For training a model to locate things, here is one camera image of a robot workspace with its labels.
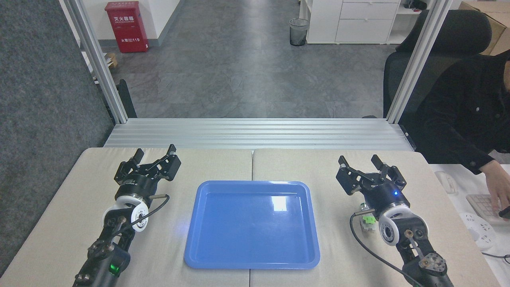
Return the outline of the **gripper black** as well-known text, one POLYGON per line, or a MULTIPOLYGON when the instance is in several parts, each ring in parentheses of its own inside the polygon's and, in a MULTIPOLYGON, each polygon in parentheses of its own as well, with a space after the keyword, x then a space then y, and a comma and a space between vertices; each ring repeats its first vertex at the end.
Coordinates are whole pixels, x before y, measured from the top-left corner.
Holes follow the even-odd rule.
POLYGON ((361 190, 363 180, 366 180, 364 181, 365 203, 375 210, 373 212, 375 218, 379 218, 385 211, 398 205, 409 207, 409 201, 401 191, 406 186, 406 180, 397 166, 388 166, 377 154, 374 154, 371 162, 379 171, 379 181, 381 181, 376 184, 368 174, 350 167, 343 155, 339 157, 338 162, 339 171, 336 179, 347 195, 351 196, 361 190))
POLYGON ((159 180, 173 181, 180 168, 181 161, 175 154, 176 150, 175 145, 171 144, 162 158, 139 167, 144 152, 138 148, 133 157, 122 161, 114 176, 120 185, 116 199, 120 196, 138 196, 145 202, 152 202, 149 197, 155 195, 159 180), (129 174, 138 168, 139 174, 129 174))

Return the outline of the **person's hand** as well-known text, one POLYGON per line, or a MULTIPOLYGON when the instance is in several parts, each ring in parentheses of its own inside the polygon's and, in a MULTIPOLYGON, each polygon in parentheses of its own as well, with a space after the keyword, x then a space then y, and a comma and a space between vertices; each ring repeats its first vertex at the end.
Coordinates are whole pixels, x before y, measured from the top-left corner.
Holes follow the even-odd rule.
POLYGON ((509 207, 510 176, 502 165, 492 160, 479 169, 486 176, 492 209, 500 211, 509 207))

